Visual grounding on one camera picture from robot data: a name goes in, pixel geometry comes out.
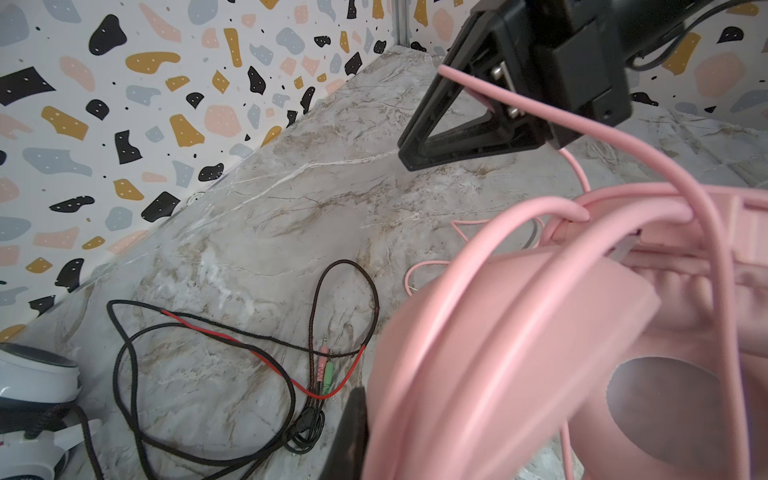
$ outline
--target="patterned wall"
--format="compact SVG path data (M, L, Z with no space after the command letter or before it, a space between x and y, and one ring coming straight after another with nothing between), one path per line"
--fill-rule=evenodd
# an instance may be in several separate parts
M388 45L391 0L0 0L0 330Z
M437 55L445 55L478 2L405 1L409 45ZM627 75L635 101L768 129L768 4L748 3L709 18L664 65Z

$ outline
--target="black cable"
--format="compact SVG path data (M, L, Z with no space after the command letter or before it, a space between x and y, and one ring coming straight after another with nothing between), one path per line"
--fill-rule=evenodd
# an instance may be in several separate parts
M323 285L323 279L326 277L328 272L333 267L337 265L341 265L342 263L348 263L349 265L354 266L360 273L363 274L363 276L366 278L369 285L371 286L371 289L373 291L373 298L374 298L374 307L373 307L374 320L372 324L373 325L376 324L376 318L378 317L378 312L379 312L379 302L378 302L378 294L376 294L376 285L374 285L373 280L370 279L368 273L357 263L354 263L351 260L337 260L336 262L331 263L323 271L323 273L320 275L319 281L317 282L317 288L315 288L315 297L312 301L312 311L310 313L309 332L307 333L307 340L308 340L308 348L306 349L307 352L314 351L315 312L317 308L317 298L320 295L320 287ZM372 335L373 335L373 329L368 331L368 335L362 341L362 344L367 346L368 341L370 341ZM357 354L358 351L350 352L342 355L351 356L351 355ZM312 393L320 394L321 390L323 389L323 383L320 381L316 381L316 378L315 378L316 372L315 372L314 355L310 354L309 358L310 358L310 377L309 377L309 381L307 382L307 389ZM325 404L325 400L313 399L311 397L306 398L306 401L304 402L304 407L302 407L301 412L299 413L299 417L291 425L291 428L286 434L286 437L285 437L286 450L288 450L291 453L295 453L297 455L304 455L305 453L312 450L315 444L320 440L320 436L323 434L323 427L326 424L326 414L323 412L324 404Z
M187 317L187 318L198 320L203 323L207 323L212 326L217 326L221 329L229 330L233 333L239 333L241 335L249 336L255 339L268 340L283 346L290 347L292 349L297 349L297 350L309 353L310 355L310 383L308 384L309 390L311 392L315 392L315 391L319 392L321 390L320 384L316 384L315 382L312 381L313 370L314 370L313 355L317 354L317 355L322 355L329 358L339 358L344 356L353 356L360 351L360 349L357 349L353 352L347 352L347 353L326 354L322 352L317 352L313 349L313 323L314 323L314 316L316 312L320 287L323 284L323 279L325 278L326 274L333 267L340 265L342 263L347 263L349 265L354 266L366 278L366 281L371 287L371 293L373 298L372 322L371 322L369 331L366 334L365 339L362 341L362 344L361 344L361 348L362 348L362 346L368 345L368 342L371 340L371 337L373 337L373 333L376 331L376 325L379 321L379 294L376 291L376 285L373 283L373 280L371 279L370 275L360 265L358 265L357 263L351 260L337 260L336 262L332 263L323 271L322 275L318 280L317 287L315 289L313 305L312 305L312 313L310 315L309 348L293 345L291 343L282 341L272 336L263 336L263 335L257 335L254 333L244 332L243 330L239 330L231 326L227 326L222 323L203 318L202 316L194 315L192 313L184 313L184 312L171 312L171 313L173 313L176 316ZM226 460L216 460L216 459L191 455L186 452L182 452L181 450L175 449L156 439L151 438L149 435L144 433L138 421L138 407L137 407L138 355L134 348L133 342L138 337L144 335L145 333L149 333L156 329L170 328L170 327L181 327L181 328L189 328L189 327L178 322L160 323L160 324L149 326L145 329L142 329L139 332L135 333L133 336L129 337L128 334L123 329L120 322L118 321L117 316L114 313L114 305L139 306L141 308L153 310L158 313L162 313L164 309L160 308L159 306L154 306L148 303L138 302L134 300L110 300L107 303L107 314L109 315L109 318L112 324L114 325L115 329L118 331L118 333L123 339L123 346L120 348L120 351L118 352L118 356L115 360L114 369L112 372L112 392L114 394L114 400L118 406L118 409L121 411L121 414L125 419L125 422L128 424L128 428L134 434L134 440L136 443L136 449L138 452L139 461L141 463L141 468L149 480L158 480L158 479L157 479L157 476L154 474L152 466L149 463L149 459L147 458L147 450L146 450L145 443L157 449L160 449L166 453L169 453L171 455L188 460L189 462L197 463L199 465L223 467L220 471L212 475L208 475L202 480L216 480L217 478L220 478L224 475L234 472L235 470L242 468L250 463L250 467L240 477L241 480L244 480L245 478L250 477L253 474L253 472L256 470L256 468L262 465L266 461L266 459L269 457L269 455L271 455L277 449L280 449L285 446L291 452L306 453L309 450L311 450L312 447L315 445L315 443L319 439L320 433L323 430L323 426L325 425L325 414L322 411L324 401L319 401L317 399L312 399L311 397L307 397L304 404L304 409L302 411L302 413L304 413L305 411L307 412L305 413L306 416L302 417L302 415L300 414L295 421L292 421L293 413L296 408L296 390L293 388L293 384L291 383L291 378L288 375L288 373L285 371L285 369L272 356L270 356L267 352L263 351L257 346L250 345L247 343L239 343L236 341L224 339L219 336L214 336L207 333L203 333L203 334L218 342L222 342L230 346L234 346L237 348L246 349L251 352L258 353L259 355L263 356L265 359L267 359L267 361L271 362L275 366L275 368L278 370L280 375L285 380L286 385L288 386L289 394L290 394L290 408L288 409L286 418L283 420L282 426L261 449L257 450L256 452L250 455L244 455L238 458L230 458ZM120 371L121 361L123 359L123 356L126 350L128 351L130 361L131 361L131 407L130 409L127 408L126 405L123 403L123 400L120 395L120 386L118 382L118 375ZM88 418L85 416L85 413L82 412L80 407L74 406L72 408L75 409L75 412L78 414L78 417L81 420L83 434L85 437L85 448L86 448L86 451L88 452L88 458L91 461L91 466L96 472L98 480L103 480L104 476L101 474L101 466L99 465L98 459L95 455L93 444L91 442L90 431L88 430ZM295 447L289 446L288 441L293 441L295 443Z
M725 2L723 4L718 5L717 7L712 7L710 10L707 10L704 12L699 18L697 18L692 24L688 26L685 30L683 30L682 33L680 33L673 41L672 43L667 47L664 52L656 58L656 60L649 61L648 63L642 64L642 65L635 65L634 61L637 60L638 54L633 55L629 60L627 60L627 68L630 70L635 71L647 71L651 70L652 68L656 68L659 65L663 64L669 57L672 56L674 51L677 49L677 46L680 44L680 42L683 41L686 35L688 35L697 25L699 25L704 20L707 20L709 17L716 15L723 10L727 10L728 8L736 7L738 5L742 5L745 3L750 2L764 2L765 0L730 0L729 2Z

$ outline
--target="pink headset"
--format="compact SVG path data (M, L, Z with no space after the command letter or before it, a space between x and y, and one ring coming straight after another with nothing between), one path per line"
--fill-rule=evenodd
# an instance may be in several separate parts
M488 221L382 332L363 480L509 480L558 427L566 478L571 437L594 480L768 478L768 192L703 186L629 134L445 65L438 73L480 100L605 141L669 183L539 197ZM550 220L536 248L492 256L542 215ZM660 359L653 369L631 370L649 358ZM724 425L721 464L680 453L675 419L672 433L643 432L643 415L614 411L617 385L645 388L674 374L664 359L720 380L721 409L691 403L704 380L667 390L713 437ZM625 371L634 376L620 381Z

